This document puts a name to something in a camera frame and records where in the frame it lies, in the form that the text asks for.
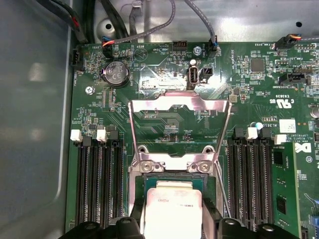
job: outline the chip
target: chip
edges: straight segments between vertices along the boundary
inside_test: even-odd
[[[314,133],[314,141],[319,142],[319,133]]]
[[[275,151],[274,152],[274,163],[283,165],[284,164],[284,158],[283,153]]]
[[[277,210],[283,214],[286,214],[287,202],[285,198],[277,197]]]
[[[252,72],[264,72],[265,64],[264,59],[254,58],[251,60],[251,71]]]
[[[96,129],[96,124],[90,124],[89,125],[90,130],[95,130]]]

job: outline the white sticker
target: white sticker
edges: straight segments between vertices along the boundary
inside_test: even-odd
[[[296,121],[294,119],[279,120],[280,133],[296,133]]]

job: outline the wire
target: wire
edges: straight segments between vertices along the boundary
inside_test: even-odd
[[[95,8],[95,0],[84,1],[84,9],[83,9],[84,29],[88,37],[89,43],[95,43],[94,8]]]
[[[199,18],[203,21],[205,26],[207,27],[207,30],[210,34],[210,39],[213,44],[215,44],[215,32],[213,29],[213,26],[211,25],[210,21],[206,17],[206,15],[193,3],[192,0],[184,0],[185,3],[199,16]]]
[[[116,11],[114,6],[111,4],[110,0],[101,0],[101,3],[115,29],[116,37],[117,38],[128,37],[129,34],[125,27],[123,19],[121,18],[119,13]]]
[[[171,3],[171,14],[170,14],[169,20],[167,22],[165,22],[165,23],[163,23],[163,24],[161,24],[159,26],[153,27],[150,30],[147,30],[145,32],[136,34],[135,36],[129,36],[129,37],[125,37],[125,38],[122,38],[122,39],[116,39],[116,40],[112,41],[112,43],[106,42],[106,43],[102,44],[102,46],[104,47],[104,46],[109,45],[109,44],[122,43],[122,42],[126,42],[126,41],[131,41],[131,40],[134,40],[134,39],[138,39],[138,38],[141,38],[141,37],[145,37],[145,36],[148,36],[148,35],[152,34],[155,31],[158,31],[158,30],[170,25],[171,22],[173,21],[174,17],[175,17],[176,6],[175,6],[175,1],[174,0],[169,0],[169,1]]]
[[[130,36],[137,35],[135,17],[136,17],[136,15],[139,12],[140,12],[140,10],[136,9],[136,7],[133,7],[132,10],[131,10],[131,14],[130,14],[130,17],[129,17]],[[138,40],[137,39],[133,39],[131,42],[132,43],[137,43]]]
[[[102,41],[112,41],[111,39],[107,38],[106,36],[102,37]]]
[[[80,43],[87,43],[80,17],[69,5],[60,0],[36,0],[39,4],[55,14],[57,17],[66,22],[75,32],[76,38]]]
[[[300,41],[317,41],[317,40],[319,40],[319,36],[311,36],[311,37],[301,38]]]

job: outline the surface mount component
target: surface mount component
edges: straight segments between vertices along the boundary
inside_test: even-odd
[[[281,49],[290,49],[294,45],[297,44],[298,40],[300,39],[300,34],[289,34],[287,36],[284,36],[280,38],[275,43],[275,50],[281,50]]]
[[[264,59],[254,58],[251,60],[251,71],[252,72],[264,72],[265,62]]]
[[[120,88],[129,82],[130,71],[123,62],[115,61],[101,70],[101,78],[111,87]]]

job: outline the integrated circuit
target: integrated circuit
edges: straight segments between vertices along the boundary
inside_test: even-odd
[[[265,72],[264,59],[254,58],[251,60],[251,71],[252,72]]]
[[[277,210],[283,214],[286,214],[286,210],[287,210],[286,199],[278,196],[276,201],[277,201]]]
[[[284,156],[282,152],[274,151],[274,163],[279,165],[284,164]]]

